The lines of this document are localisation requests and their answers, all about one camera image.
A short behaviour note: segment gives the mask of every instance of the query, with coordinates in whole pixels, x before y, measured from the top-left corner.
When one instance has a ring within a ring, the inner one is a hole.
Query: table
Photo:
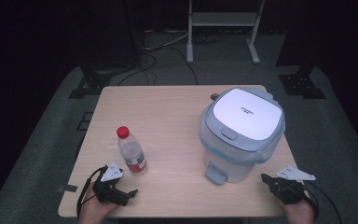
[[[283,212],[262,183],[284,166],[296,167],[283,136],[271,159],[257,164],[238,184],[215,185],[205,176],[199,139],[201,111],[213,93],[233,87],[262,86],[129,86],[103,89],[59,207],[62,217],[76,217],[76,201],[86,179],[115,161],[124,170],[117,188],[138,189],[112,217],[281,217]],[[144,149],[147,171],[130,174],[117,148],[116,129],[128,126]]]
[[[188,40],[187,55],[188,63],[193,63],[193,27],[194,26],[252,26],[252,36],[246,39],[248,49],[254,64],[260,64],[257,51],[255,50],[255,36],[261,21],[264,4],[266,0],[260,0],[257,12],[193,12],[193,0],[189,0],[188,7]]]

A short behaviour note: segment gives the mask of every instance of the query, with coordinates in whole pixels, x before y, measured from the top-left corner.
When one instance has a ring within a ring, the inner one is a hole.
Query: transparent bottle
[[[135,175],[143,175],[146,170],[146,159],[138,139],[126,126],[117,129],[117,136],[118,149],[130,171]]]

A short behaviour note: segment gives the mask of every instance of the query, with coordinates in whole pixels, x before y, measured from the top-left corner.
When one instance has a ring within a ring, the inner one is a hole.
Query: person's left hand
[[[87,188],[79,215],[79,224],[100,224],[113,210],[118,208],[115,203],[100,203],[92,186],[94,186],[94,182],[90,183]]]

